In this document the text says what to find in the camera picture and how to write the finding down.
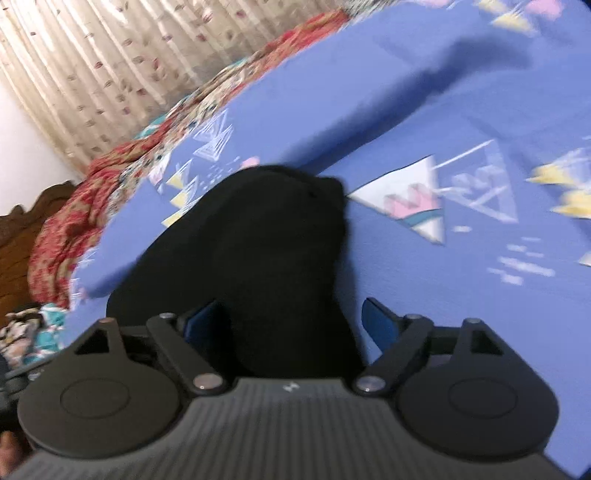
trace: beige patterned curtain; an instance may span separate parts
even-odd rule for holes
[[[77,171],[334,0],[0,0],[4,83]]]

